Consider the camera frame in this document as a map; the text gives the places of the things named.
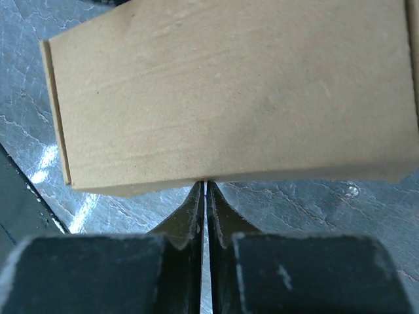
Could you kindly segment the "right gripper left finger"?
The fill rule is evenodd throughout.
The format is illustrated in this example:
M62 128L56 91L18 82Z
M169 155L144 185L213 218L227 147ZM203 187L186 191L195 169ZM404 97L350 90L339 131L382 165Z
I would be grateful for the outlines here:
M28 237L1 271L2 313L198 313L204 183L145 234Z

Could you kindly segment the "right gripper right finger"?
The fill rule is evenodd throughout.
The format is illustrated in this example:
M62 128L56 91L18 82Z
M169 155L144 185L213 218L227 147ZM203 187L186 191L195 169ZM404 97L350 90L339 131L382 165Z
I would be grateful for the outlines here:
M411 313L393 260L362 234L264 233L207 185L214 313Z

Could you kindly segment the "brown cardboard box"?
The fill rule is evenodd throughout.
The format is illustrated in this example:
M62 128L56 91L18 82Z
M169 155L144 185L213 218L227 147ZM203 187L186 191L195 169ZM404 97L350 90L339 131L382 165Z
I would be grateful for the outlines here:
M418 166L417 1L129 1L40 49L74 190Z

